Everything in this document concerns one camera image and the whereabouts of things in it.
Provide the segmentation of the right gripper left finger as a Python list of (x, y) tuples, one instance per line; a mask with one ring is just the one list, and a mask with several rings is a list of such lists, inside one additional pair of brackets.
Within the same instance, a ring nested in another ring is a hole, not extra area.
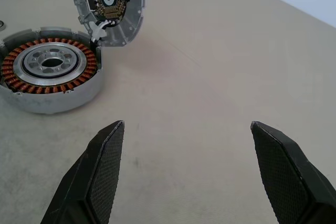
[(117, 190), (124, 121), (101, 129), (63, 176), (42, 223), (108, 223)]

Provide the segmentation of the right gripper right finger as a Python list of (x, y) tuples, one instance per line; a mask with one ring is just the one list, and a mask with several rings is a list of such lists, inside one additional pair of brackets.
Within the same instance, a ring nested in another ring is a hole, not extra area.
[(335, 188), (291, 138), (250, 126), (262, 183), (279, 223), (335, 223)]

